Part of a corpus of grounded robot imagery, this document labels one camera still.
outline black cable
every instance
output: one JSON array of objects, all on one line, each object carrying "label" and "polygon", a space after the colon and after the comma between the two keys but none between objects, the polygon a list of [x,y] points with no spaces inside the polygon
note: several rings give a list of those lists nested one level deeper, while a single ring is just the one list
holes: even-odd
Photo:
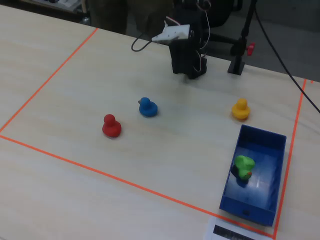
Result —
[{"label": "black cable", "polygon": [[297,81],[294,79],[294,77],[291,75],[291,73],[289,72],[289,70],[287,69],[286,65],[284,64],[284,62],[282,61],[281,57],[279,56],[277,50],[275,49],[274,45],[271,43],[266,31],[265,31],[265,28],[262,26],[262,23],[260,21],[260,18],[258,16],[258,13],[257,13],[257,9],[254,8],[254,13],[255,13],[255,16],[256,16],[256,19],[260,25],[260,28],[266,38],[266,40],[268,41],[270,47],[272,48],[272,50],[274,51],[276,57],[279,59],[282,67],[284,68],[284,70],[286,71],[286,73],[289,75],[289,77],[292,79],[292,81],[295,83],[295,85],[300,89],[300,91],[303,93],[303,95],[305,96],[306,99],[308,99],[308,101],[312,104],[312,106],[314,106],[314,108],[318,111],[318,113],[320,113],[320,110],[319,108],[314,104],[313,101],[311,101],[311,99],[308,97],[308,95],[305,93],[305,91],[303,91],[303,89],[299,86],[299,84],[297,83]]},{"label": "black cable", "polygon": [[142,37],[144,35],[144,33],[141,33],[141,35],[140,36],[138,36],[137,38],[136,38],[136,40],[134,40],[134,42],[132,43],[132,45],[131,45],[131,50],[132,51],[134,51],[134,52],[141,52],[143,49],[145,49],[150,43],[152,43],[152,41],[150,40],[146,45],[144,45],[142,48],[140,48],[140,49],[138,49],[138,50],[135,50],[134,49],[134,45],[136,44],[136,42]]}]

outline green rubber duck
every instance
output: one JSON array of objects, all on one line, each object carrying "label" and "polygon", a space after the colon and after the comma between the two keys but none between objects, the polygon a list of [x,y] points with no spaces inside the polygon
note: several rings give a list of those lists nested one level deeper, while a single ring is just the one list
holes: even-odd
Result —
[{"label": "green rubber duck", "polygon": [[238,175],[240,179],[248,180],[251,178],[251,169],[253,169],[256,165],[252,158],[240,155],[235,158],[234,164],[238,168]]}]

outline yellow rubber duck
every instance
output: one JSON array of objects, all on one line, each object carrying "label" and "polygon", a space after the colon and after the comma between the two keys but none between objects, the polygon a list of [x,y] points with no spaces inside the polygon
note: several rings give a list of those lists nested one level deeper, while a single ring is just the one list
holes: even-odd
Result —
[{"label": "yellow rubber duck", "polygon": [[236,104],[232,107],[232,115],[238,120],[245,120],[250,114],[250,107],[245,98],[239,98]]}]

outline metal stand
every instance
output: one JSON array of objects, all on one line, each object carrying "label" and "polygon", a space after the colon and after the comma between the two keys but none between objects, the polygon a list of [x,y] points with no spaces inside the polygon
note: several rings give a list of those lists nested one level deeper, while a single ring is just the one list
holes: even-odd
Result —
[{"label": "metal stand", "polygon": [[245,24],[241,32],[241,37],[238,39],[237,43],[231,49],[231,52],[235,55],[234,59],[231,61],[228,73],[241,75],[245,66],[245,62],[242,61],[242,56],[245,54],[247,49],[247,36],[249,34],[249,28],[251,24],[252,17],[256,8],[258,0],[251,0],[248,14],[246,16]]}]

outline red rubber duck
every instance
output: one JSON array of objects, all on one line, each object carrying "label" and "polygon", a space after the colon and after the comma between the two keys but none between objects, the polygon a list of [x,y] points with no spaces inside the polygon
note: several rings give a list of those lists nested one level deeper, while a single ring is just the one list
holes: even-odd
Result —
[{"label": "red rubber duck", "polygon": [[104,117],[102,132],[108,137],[116,138],[121,133],[121,124],[116,121],[115,116],[113,116],[112,114],[107,114]]}]

